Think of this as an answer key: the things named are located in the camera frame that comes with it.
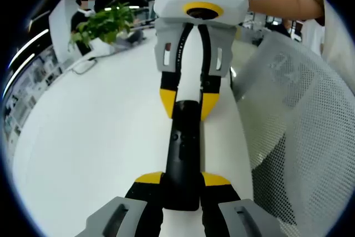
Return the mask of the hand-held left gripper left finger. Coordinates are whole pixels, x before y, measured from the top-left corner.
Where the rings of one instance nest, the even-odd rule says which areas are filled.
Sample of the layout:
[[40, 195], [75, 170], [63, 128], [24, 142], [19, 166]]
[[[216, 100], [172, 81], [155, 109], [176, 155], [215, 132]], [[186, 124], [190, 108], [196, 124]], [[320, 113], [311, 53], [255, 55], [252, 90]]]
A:
[[144, 174], [125, 197], [115, 197], [92, 215], [78, 236], [159, 236], [163, 223], [162, 172]]

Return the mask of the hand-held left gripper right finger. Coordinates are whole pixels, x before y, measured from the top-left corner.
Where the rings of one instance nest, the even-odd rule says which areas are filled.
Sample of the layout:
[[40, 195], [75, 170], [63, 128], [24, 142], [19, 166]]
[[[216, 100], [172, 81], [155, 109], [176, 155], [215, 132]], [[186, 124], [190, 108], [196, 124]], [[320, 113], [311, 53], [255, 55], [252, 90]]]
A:
[[278, 220], [251, 199], [240, 199], [226, 178], [203, 172], [200, 203], [206, 236], [282, 236]]

